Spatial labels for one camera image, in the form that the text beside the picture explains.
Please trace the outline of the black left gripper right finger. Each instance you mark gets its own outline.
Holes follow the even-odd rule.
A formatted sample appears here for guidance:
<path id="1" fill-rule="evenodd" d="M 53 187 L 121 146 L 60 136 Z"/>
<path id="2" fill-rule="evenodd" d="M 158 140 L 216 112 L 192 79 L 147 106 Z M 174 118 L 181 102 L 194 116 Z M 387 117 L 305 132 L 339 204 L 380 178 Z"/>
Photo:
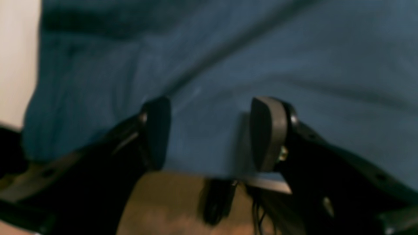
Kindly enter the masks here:
<path id="1" fill-rule="evenodd" d="M 308 235 L 416 235 L 417 191 L 378 166 L 325 141 L 279 99 L 254 97 L 252 158 L 278 172 Z"/>

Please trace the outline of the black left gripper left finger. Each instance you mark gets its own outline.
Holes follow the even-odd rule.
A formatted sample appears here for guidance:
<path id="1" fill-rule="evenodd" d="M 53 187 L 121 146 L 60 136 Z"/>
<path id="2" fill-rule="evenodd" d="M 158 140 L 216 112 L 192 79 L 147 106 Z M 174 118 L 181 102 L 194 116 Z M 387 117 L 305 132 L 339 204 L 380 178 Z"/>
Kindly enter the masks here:
<path id="1" fill-rule="evenodd" d="M 1 221 L 38 235 L 115 235 L 131 192 L 166 159 L 171 103 L 142 106 L 91 145 L 1 193 Z"/>

